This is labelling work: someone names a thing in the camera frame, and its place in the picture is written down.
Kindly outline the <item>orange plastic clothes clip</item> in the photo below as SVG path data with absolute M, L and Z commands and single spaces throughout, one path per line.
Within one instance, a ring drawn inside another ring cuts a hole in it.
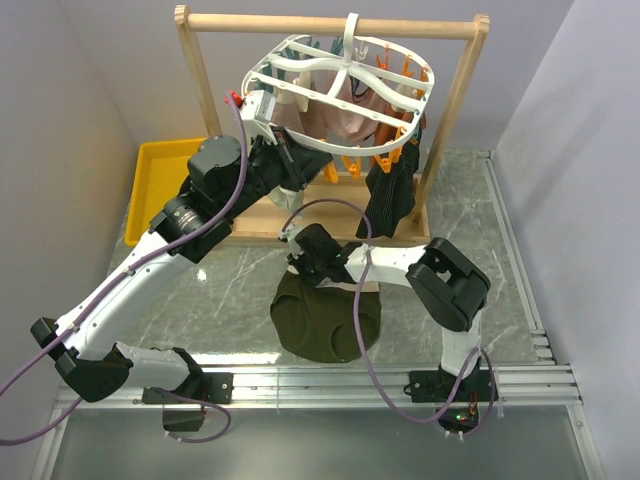
M 323 168 L 324 179 L 330 183 L 337 183 L 339 181 L 339 174 L 336 165 L 333 160 L 329 161 Z

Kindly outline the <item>olive green underwear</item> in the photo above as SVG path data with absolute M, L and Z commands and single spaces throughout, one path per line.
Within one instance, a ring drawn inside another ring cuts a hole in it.
M 356 287 L 327 283 L 313 287 L 289 268 L 270 305 L 282 347 L 316 363 L 347 363 L 361 357 L 353 320 Z

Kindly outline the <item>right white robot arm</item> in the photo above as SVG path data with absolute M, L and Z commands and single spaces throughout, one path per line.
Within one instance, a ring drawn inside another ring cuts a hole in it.
M 409 374 L 405 394 L 414 403 L 498 399 L 493 367 L 480 369 L 481 313 L 491 282 L 448 240 L 436 237 L 414 247 L 341 245 L 319 224 L 280 238 L 289 245 L 289 265 L 314 287 L 375 282 L 413 290 L 442 332 L 438 370 Z

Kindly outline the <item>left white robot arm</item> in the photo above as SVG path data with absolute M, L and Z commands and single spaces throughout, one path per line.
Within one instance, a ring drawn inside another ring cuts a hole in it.
M 163 389 L 176 400 L 203 400 L 209 381 L 184 349 L 131 347 L 119 338 L 170 283 L 232 232 L 233 221 L 278 186 L 304 189 L 331 161 L 284 129 L 274 143 L 245 146 L 223 135 L 204 140 L 187 162 L 179 194 L 153 218 L 127 259 L 88 298 L 59 319 L 31 328 L 62 380 L 86 402 L 121 387 Z

